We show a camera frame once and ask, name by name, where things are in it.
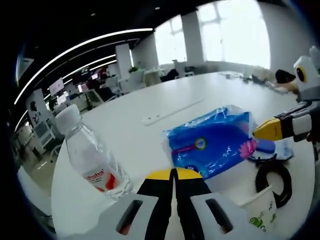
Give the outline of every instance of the black cable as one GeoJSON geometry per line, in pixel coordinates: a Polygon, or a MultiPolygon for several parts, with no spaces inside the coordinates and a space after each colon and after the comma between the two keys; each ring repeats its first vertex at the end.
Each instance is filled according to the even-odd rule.
{"type": "Polygon", "coordinates": [[[267,175],[271,172],[278,174],[283,181],[283,192],[280,195],[273,192],[276,207],[279,209],[286,205],[292,196],[291,176],[281,161],[271,160],[261,164],[255,177],[255,189],[259,193],[269,186],[267,175]]]}

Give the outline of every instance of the ceiling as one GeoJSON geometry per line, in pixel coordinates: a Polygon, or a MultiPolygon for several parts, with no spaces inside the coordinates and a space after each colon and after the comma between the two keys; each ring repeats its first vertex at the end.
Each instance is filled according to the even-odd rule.
{"type": "MultiPolygon", "coordinates": [[[[95,60],[113,55],[117,44],[129,43],[134,48],[152,31],[132,32],[114,35],[83,45],[44,69],[26,88],[16,105],[18,94],[26,83],[45,64],[57,55],[86,40],[105,34],[139,28],[156,28],[178,14],[187,14],[195,7],[212,0],[139,0],[139,1],[97,1],[91,0],[84,5],[25,5],[22,13],[20,31],[24,38],[20,57],[34,59],[18,82],[11,95],[13,125],[25,112],[25,102],[34,89],[42,88],[44,96],[47,88],[58,78],[95,60]]],[[[262,0],[282,5],[280,0],[262,0]]],[[[92,67],[109,62],[108,58],[92,67]]]]}

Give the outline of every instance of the pink flower graphic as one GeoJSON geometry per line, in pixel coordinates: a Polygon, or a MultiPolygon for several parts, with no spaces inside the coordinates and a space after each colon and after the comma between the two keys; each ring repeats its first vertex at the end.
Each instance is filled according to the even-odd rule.
{"type": "Polygon", "coordinates": [[[240,157],[242,157],[243,159],[246,159],[249,156],[251,156],[251,154],[253,154],[254,151],[256,150],[257,145],[258,145],[258,143],[254,139],[243,143],[241,145],[241,148],[239,149],[240,157]]]}

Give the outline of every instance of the plastic bottle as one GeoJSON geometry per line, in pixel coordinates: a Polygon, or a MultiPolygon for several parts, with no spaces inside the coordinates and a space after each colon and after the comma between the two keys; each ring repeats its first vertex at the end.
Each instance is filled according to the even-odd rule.
{"type": "Polygon", "coordinates": [[[115,200],[131,192],[133,185],[128,174],[96,133],[82,122],[75,104],[55,119],[59,131],[65,135],[70,164],[84,179],[115,200]]]}

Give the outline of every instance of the bottle label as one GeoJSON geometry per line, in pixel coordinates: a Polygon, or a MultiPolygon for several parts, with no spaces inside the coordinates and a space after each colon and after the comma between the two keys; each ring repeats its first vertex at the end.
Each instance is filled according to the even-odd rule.
{"type": "Polygon", "coordinates": [[[116,177],[104,168],[98,168],[87,172],[83,175],[83,178],[91,183],[100,192],[112,190],[117,186],[116,177]]]}

